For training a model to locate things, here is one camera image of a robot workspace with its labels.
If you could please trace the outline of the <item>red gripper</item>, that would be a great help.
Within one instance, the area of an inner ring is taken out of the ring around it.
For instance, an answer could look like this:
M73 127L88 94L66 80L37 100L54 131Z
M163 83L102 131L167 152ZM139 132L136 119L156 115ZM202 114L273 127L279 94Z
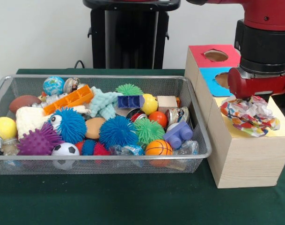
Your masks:
M285 72L281 75L258 75L233 67L228 72L227 82L230 92L240 99L285 93Z

